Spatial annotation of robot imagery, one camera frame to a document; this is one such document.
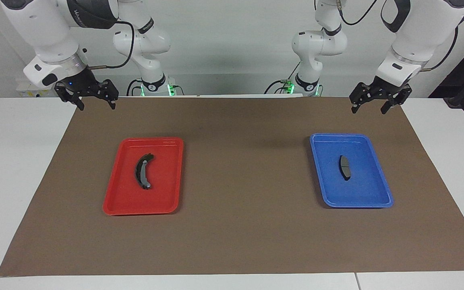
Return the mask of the grey brake pad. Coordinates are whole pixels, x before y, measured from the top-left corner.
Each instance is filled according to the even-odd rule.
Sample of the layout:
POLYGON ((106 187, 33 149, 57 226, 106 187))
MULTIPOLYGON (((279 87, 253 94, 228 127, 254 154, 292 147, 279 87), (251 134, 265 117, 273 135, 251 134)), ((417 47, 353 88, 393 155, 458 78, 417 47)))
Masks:
POLYGON ((339 170, 341 173, 341 176, 343 177, 344 180, 350 180, 351 178, 351 171, 350 171, 350 164, 349 160, 346 156, 341 155, 339 159, 339 170))

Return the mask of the white wall socket box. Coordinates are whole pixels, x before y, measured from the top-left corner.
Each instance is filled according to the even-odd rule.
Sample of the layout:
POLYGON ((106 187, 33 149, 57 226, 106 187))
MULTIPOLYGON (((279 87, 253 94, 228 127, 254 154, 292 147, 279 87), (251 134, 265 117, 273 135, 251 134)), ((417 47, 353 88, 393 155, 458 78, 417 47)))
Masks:
POLYGON ((15 82, 17 83, 15 90, 20 97, 58 97, 55 93, 54 85, 47 86, 46 88, 38 88, 24 78, 16 78, 15 82))

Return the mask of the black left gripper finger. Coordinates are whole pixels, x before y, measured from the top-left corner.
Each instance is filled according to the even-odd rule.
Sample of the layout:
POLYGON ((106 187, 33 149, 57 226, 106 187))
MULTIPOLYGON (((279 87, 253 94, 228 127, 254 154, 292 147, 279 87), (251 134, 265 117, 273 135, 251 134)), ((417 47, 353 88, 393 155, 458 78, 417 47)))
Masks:
POLYGON ((381 113, 386 114, 392 107, 404 104, 411 92, 412 88, 409 85, 405 85, 398 92, 385 92, 384 96, 387 100, 381 107, 381 113))
POLYGON ((350 93, 351 111, 353 114, 359 110, 361 105, 371 101, 369 89, 370 87, 365 83, 358 83, 350 93))

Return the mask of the brown table mat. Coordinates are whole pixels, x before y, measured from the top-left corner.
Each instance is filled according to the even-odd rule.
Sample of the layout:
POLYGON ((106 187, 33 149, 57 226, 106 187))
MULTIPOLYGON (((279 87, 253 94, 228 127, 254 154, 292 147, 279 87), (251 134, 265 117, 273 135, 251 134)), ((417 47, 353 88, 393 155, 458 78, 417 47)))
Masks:
POLYGON ((123 98, 76 110, 0 276, 463 271, 464 217, 402 109, 346 98, 123 98), (309 136, 369 137, 388 209, 321 200, 309 136), (109 216, 120 142, 179 137, 175 213, 109 216))

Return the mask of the blue plastic tray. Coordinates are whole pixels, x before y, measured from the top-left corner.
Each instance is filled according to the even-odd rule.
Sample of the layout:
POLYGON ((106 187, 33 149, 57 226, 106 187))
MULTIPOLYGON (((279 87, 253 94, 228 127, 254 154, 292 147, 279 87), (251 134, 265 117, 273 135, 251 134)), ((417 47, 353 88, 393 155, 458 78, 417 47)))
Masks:
POLYGON ((370 139, 363 134, 315 133, 309 138, 324 202, 339 209, 386 209, 394 197, 370 139), (348 158, 351 178, 339 170, 348 158))

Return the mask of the curved brake shoe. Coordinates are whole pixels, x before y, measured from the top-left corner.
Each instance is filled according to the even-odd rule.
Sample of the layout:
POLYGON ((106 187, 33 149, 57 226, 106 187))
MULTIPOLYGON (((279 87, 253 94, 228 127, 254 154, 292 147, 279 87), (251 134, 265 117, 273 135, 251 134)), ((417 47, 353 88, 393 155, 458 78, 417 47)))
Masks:
POLYGON ((147 165, 154 159, 154 154, 148 153, 142 156, 135 167, 135 178, 139 186, 144 190, 151 189, 151 184, 147 179, 147 165))

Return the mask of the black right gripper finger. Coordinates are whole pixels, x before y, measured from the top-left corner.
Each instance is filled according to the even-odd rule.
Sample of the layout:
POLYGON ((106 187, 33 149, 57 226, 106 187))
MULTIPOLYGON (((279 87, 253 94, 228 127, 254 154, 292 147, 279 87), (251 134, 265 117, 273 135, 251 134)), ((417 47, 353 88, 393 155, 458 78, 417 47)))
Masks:
POLYGON ((55 93, 63 102, 74 104, 79 110, 84 110, 84 104, 78 93, 70 94, 63 83, 55 83, 55 93))
POLYGON ((106 101, 112 110, 116 108, 118 89, 110 79, 99 83, 99 99, 106 101))

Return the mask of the red plastic tray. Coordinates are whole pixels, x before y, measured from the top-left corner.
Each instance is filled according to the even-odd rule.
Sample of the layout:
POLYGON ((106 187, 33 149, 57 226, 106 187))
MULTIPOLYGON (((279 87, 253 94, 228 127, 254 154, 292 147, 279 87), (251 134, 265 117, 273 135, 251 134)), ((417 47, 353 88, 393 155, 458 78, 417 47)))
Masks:
POLYGON ((184 143, 178 137, 127 138, 118 146, 103 212, 109 216, 160 215, 178 208, 184 143), (154 154, 147 165, 151 189, 135 177, 137 161, 154 154))

